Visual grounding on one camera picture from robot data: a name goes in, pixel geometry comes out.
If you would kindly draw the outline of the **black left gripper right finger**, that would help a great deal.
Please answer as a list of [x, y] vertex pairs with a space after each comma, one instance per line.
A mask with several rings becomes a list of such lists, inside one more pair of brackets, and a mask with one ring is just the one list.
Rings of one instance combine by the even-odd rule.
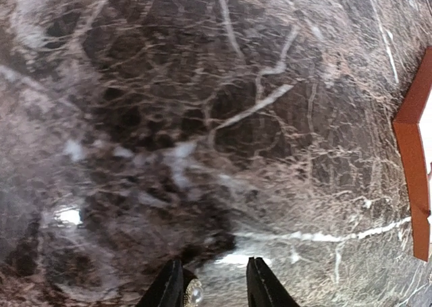
[[246, 267], [249, 307], [299, 307], [261, 257], [250, 257]]

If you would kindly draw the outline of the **pearl crystal stud earring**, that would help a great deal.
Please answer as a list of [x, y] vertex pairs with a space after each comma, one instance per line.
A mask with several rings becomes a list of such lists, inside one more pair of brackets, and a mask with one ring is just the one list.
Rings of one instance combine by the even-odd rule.
[[199, 307], [204, 298], [203, 285], [199, 279], [188, 282], [184, 292], [184, 307]]

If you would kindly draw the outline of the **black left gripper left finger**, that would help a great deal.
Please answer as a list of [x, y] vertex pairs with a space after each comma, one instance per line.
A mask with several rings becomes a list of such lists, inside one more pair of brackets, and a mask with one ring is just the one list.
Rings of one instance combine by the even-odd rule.
[[184, 299], [184, 276], [180, 260], [169, 260], [136, 307], [182, 307]]

